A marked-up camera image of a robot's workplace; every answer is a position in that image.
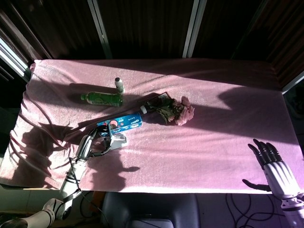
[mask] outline pink towel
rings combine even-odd
[[[183,126],[157,114],[126,132],[129,145],[91,158],[80,187],[124,192],[259,192],[266,183],[253,138],[271,142],[304,187],[303,156],[275,74],[263,62],[211,59],[37,61],[0,168],[0,182],[60,188],[81,138],[97,122],[134,113],[153,93],[184,95],[195,108]],[[80,94],[115,92],[122,107],[94,106]]]

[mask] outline bottle cap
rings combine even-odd
[[[80,99],[83,101],[86,100],[86,94],[81,94]]]
[[[143,114],[147,113],[147,109],[146,109],[146,107],[144,105],[141,106],[141,111],[142,111]]]

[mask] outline robotic arm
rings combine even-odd
[[[256,139],[253,141],[257,148],[251,144],[248,146],[261,165],[268,185],[253,184],[245,179],[243,182],[253,189],[272,191],[277,198],[282,200],[281,209],[290,227],[304,228],[304,202],[298,199],[303,196],[303,193],[292,171],[272,144],[259,142]]]
[[[43,209],[28,218],[13,219],[3,223],[0,228],[47,228],[55,219],[66,219],[71,211],[73,199],[82,194],[78,183],[80,182],[90,157],[103,156],[111,149],[112,138],[111,126],[104,129],[109,132],[109,137],[105,142],[107,145],[103,152],[92,152],[92,141],[97,134],[97,129],[92,130],[84,136],[79,144],[75,158],[69,158],[71,168],[66,175],[65,181],[60,189],[63,200],[50,199]]]

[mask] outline small white bottle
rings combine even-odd
[[[118,77],[115,78],[115,86],[116,86],[118,93],[122,94],[124,92],[123,81]]]

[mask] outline blue box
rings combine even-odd
[[[103,122],[97,123],[97,127],[107,126],[108,123],[111,125],[111,132],[112,134],[117,134],[119,132],[124,132],[136,127],[140,127],[142,125],[142,118],[139,113],[125,115],[122,117],[118,117],[112,120],[106,120]],[[107,137],[108,132],[101,132],[98,131],[101,137]]]

